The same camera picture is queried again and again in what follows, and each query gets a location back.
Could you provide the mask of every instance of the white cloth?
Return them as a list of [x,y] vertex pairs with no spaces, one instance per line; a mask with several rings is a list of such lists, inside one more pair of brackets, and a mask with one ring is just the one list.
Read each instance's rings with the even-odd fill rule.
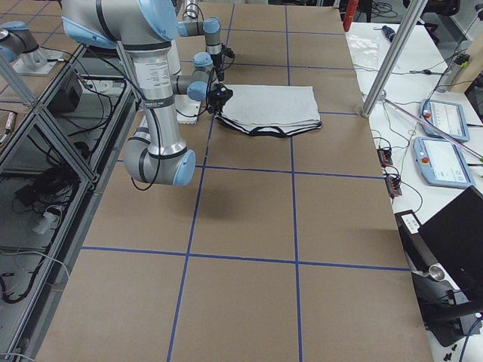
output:
[[312,87],[227,87],[233,97],[217,118],[244,133],[289,137],[322,126]]

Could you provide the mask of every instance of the black computer monitor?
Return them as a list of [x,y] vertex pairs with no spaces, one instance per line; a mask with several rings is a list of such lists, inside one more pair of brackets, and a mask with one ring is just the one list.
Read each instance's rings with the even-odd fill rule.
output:
[[463,191],[419,229],[424,242],[469,300],[483,299],[483,195]]

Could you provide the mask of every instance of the device screen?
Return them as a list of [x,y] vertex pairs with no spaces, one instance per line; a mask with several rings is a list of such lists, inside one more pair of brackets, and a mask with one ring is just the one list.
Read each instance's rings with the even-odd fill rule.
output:
[[460,110],[453,104],[431,102],[432,123],[448,134],[463,135]]
[[458,154],[449,142],[424,140],[435,178],[439,181],[467,183]]

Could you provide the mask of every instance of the red object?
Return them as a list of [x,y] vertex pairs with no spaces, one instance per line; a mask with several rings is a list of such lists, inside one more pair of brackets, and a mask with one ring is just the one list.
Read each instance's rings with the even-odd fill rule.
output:
[[350,24],[354,20],[354,14],[357,10],[357,4],[359,0],[349,0],[349,4],[347,4],[346,15],[344,15],[344,21],[342,23],[344,27],[344,32],[348,32],[350,29]]

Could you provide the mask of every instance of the sticker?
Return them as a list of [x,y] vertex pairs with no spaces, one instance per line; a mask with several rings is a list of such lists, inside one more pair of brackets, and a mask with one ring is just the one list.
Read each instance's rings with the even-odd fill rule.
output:
[[414,218],[414,215],[412,213],[402,215],[401,219],[402,219],[402,221],[404,221],[404,223],[406,224],[406,227],[408,228],[408,230],[411,234],[417,234],[418,233],[418,230],[420,228],[420,224]]
[[163,88],[170,84],[168,62],[134,63],[137,81],[143,89]]

